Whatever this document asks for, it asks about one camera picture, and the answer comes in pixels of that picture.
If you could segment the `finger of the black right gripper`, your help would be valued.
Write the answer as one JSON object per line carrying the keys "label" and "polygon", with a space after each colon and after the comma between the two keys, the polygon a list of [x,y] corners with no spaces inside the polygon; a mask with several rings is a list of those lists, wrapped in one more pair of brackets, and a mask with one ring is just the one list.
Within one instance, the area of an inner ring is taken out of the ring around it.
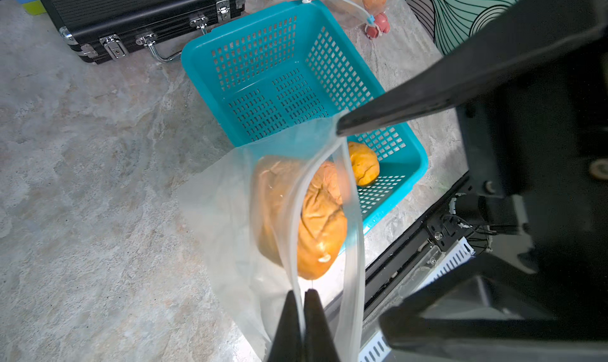
{"label": "finger of the black right gripper", "polygon": [[483,255],[386,310],[397,351],[462,361],[605,361],[607,308],[544,273]]}

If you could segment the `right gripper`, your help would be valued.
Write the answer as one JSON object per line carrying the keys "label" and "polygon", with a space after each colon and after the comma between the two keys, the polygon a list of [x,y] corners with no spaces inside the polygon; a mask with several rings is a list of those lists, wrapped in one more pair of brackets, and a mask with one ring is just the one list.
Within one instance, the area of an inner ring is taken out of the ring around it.
{"label": "right gripper", "polygon": [[465,103],[457,116],[477,191],[522,198],[541,272],[605,286],[606,33],[607,0],[520,0],[424,72],[345,115],[337,135]]}

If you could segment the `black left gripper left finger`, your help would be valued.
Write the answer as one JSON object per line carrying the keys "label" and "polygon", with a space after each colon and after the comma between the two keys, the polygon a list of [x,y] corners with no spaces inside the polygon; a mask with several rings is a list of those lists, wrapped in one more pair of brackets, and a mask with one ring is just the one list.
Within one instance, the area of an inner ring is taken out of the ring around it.
{"label": "black left gripper left finger", "polygon": [[302,361],[302,336],[299,313],[293,291],[288,292],[283,305],[267,362]]}

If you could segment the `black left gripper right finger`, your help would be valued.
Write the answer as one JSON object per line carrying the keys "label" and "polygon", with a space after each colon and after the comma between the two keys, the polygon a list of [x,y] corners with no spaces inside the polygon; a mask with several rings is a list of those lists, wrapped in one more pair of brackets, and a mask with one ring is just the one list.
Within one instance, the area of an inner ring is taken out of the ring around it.
{"label": "black left gripper right finger", "polygon": [[318,292],[309,289],[304,300],[304,358],[308,362],[340,360]]}

